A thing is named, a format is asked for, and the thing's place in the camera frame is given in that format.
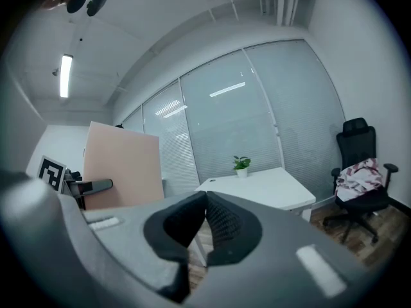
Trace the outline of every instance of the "chair armrest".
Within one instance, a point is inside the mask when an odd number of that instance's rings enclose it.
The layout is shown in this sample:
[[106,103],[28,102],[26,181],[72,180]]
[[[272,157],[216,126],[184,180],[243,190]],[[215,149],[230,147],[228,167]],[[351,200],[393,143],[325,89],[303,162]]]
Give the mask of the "chair armrest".
[[336,167],[335,169],[331,170],[331,176],[336,178],[340,175],[340,172],[341,172],[341,169],[339,167]]
[[395,166],[394,164],[391,164],[391,163],[384,164],[384,168],[387,169],[388,171],[392,172],[392,173],[396,173],[399,170],[397,166]]

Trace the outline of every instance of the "clothing on chair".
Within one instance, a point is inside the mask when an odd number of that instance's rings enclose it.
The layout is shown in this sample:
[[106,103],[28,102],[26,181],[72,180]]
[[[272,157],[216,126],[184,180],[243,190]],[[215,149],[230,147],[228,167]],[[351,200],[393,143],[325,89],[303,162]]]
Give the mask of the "clothing on chair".
[[378,171],[378,160],[368,158],[345,168],[337,179],[335,195],[342,201],[364,195],[382,186],[382,175]]

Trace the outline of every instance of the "green plant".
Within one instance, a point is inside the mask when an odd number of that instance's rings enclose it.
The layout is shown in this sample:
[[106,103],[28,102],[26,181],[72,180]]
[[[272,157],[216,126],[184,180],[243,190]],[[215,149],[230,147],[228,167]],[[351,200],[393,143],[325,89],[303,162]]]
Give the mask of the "green plant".
[[236,164],[236,166],[234,167],[234,170],[245,169],[251,163],[251,158],[248,158],[248,157],[240,157],[239,158],[237,156],[234,156],[234,158],[235,158],[234,163]]

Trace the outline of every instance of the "pink board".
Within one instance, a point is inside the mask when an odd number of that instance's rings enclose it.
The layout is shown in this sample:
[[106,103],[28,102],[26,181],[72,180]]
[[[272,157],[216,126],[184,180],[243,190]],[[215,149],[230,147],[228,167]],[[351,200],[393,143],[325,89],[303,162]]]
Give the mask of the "pink board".
[[87,210],[127,207],[164,199],[159,138],[92,122],[83,180],[109,178],[113,188],[85,196]]

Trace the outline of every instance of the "black office chair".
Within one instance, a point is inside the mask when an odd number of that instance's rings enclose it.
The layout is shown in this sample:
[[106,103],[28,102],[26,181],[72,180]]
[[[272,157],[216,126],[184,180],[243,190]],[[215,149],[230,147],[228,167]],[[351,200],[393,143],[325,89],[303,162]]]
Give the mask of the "black office chair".
[[[337,135],[338,146],[340,147],[342,157],[342,169],[357,164],[367,158],[376,158],[376,134],[372,126],[368,126],[362,117],[344,122],[342,133]],[[345,209],[347,214],[339,216],[330,216],[324,218],[322,224],[326,227],[330,220],[348,220],[349,225],[344,233],[341,243],[347,239],[348,233],[354,222],[363,226],[373,234],[372,242],[377,243],[378,234],[362,215],[370,216],[374,211],[382,210],[388,207],[390,198],[387,189],[391,179],[391,173],[398,172],[398,167],[394,164],[384,164],[388,170],[385,187],[380,187],[373,191],[349,201],[342,201],[338,196],[335,203]],[[333,169],[331,175],[334,177],[334,192],[337,186],[337,178],[340,174],[340,168]]]

